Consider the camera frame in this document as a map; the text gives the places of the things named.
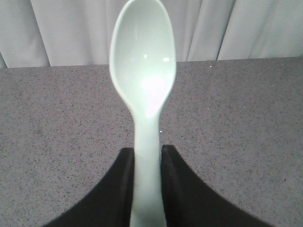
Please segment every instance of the speckled surface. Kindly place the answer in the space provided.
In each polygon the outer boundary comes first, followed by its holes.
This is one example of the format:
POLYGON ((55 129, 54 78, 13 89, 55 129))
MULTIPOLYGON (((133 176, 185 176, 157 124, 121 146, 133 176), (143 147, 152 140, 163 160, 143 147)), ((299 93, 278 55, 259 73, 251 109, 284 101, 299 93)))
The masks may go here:
MULTIPOLYGON (((160 143, 247 212, 301 227, 302 125, 303 58, 181 62, 160 143)), ((60 215, 133 140, 107 65, 0 70, 0 226, 60 215)))

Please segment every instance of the granite countertop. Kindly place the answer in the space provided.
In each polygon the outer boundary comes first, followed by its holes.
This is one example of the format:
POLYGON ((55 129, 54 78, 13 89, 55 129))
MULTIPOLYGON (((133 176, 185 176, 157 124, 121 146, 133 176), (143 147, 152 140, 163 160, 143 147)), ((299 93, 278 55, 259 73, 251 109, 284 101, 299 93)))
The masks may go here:
MULTIPOLYGON (((133 121, 108 71, 0 70, 0 226, 50 221, 133 147, 133 121)), ((302 125, 302 57, 180 62, 160 143, 250 214, 302 227, 302 125)))

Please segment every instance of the spoon handle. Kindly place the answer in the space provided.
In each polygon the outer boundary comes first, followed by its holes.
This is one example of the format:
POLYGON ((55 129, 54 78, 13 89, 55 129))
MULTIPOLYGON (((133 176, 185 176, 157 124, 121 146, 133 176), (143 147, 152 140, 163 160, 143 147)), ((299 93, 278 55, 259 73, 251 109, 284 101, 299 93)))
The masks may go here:
POLYGON ((130 227, 166 226, 161 195, 159 115, 135 117, 134 197, 130 227))

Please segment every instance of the spoon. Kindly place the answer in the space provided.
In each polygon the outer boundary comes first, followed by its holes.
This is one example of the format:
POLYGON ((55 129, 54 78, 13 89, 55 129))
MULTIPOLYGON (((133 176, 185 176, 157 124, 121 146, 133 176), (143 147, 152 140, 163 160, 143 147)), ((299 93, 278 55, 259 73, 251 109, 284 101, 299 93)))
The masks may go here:
POLYGON ((109 69, 134 119, 131 227, 166 226, 160 185, 159 116, 176 73, 173 31, 159 0, 130 0, 117 19, 109 69))

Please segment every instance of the white curtain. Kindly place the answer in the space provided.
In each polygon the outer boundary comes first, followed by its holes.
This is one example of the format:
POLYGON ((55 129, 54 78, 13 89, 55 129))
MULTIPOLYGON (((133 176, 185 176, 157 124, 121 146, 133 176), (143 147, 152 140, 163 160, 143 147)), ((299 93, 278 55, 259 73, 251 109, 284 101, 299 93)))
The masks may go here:
MULTIPOLYGON (((177 61, 303 56, 303 0, 162 0, 177 61)), ((0 0, 0 68, 108 64, 126 0, 0 0)))

